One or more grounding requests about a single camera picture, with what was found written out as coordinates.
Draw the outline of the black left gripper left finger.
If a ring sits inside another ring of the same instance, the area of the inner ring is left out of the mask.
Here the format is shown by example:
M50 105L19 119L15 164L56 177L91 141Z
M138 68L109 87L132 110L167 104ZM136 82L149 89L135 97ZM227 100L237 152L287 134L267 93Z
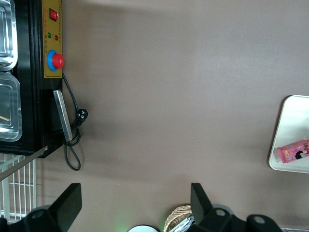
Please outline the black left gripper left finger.
M51 205L31 211L23 224L27 232L67 232L81 208L81 184L72 183Z

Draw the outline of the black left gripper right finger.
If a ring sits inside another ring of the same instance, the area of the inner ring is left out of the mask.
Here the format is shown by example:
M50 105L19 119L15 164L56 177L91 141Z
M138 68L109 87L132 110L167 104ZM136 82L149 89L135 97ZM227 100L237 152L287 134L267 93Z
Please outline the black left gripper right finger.
M191 184L190 205L195 224L192 232L281 232L277 223L265 216L252 214L241 220L222 207L214 207L200 183Z

